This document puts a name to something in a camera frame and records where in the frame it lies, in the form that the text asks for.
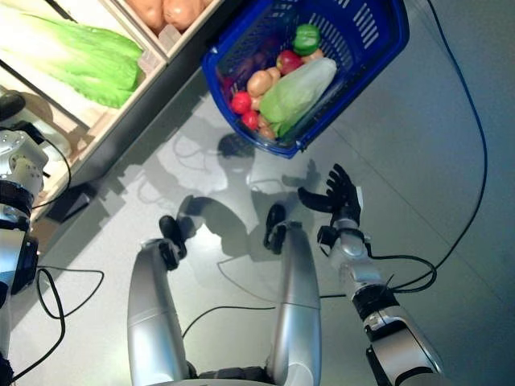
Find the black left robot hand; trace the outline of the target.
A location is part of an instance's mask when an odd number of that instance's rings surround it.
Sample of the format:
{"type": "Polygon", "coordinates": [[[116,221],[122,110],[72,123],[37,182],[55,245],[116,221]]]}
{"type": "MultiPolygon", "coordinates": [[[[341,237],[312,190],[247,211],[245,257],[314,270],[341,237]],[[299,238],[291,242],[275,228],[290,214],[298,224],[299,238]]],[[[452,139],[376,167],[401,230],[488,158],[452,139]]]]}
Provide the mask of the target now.
{"type": "Polygon", "coordinates": [[[15,90],[10,90],[0,97],[0,120],[5,121],[17,113],[21,112],[26,106],[23,95],[15,90]]]}

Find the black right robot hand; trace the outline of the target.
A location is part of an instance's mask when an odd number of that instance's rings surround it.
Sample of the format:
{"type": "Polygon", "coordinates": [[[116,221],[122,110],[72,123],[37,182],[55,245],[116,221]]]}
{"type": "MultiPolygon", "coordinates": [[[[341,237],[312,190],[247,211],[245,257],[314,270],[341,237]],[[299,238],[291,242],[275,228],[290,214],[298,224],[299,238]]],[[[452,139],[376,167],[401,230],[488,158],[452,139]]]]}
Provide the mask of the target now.
{"type": "Polygon", "coordinates": [[[327,190],[324,195],[309,192],[305,187],[297,190],[300,202],[313,211],[329,213],[332,222],[350,219],[357,226],[361,224],[361,205],[357,187],[344,168],[335,163],[328,174],[327,190]]]}

